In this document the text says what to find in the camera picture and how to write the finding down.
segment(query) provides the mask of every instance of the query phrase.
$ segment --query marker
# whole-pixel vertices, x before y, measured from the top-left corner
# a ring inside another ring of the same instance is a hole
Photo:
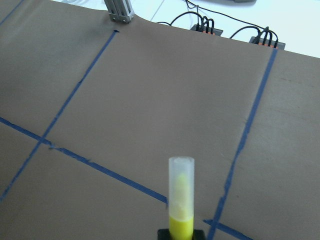
[[[172,240],[191,240],[194,232],[195,160],[169,159],[169,232]]]

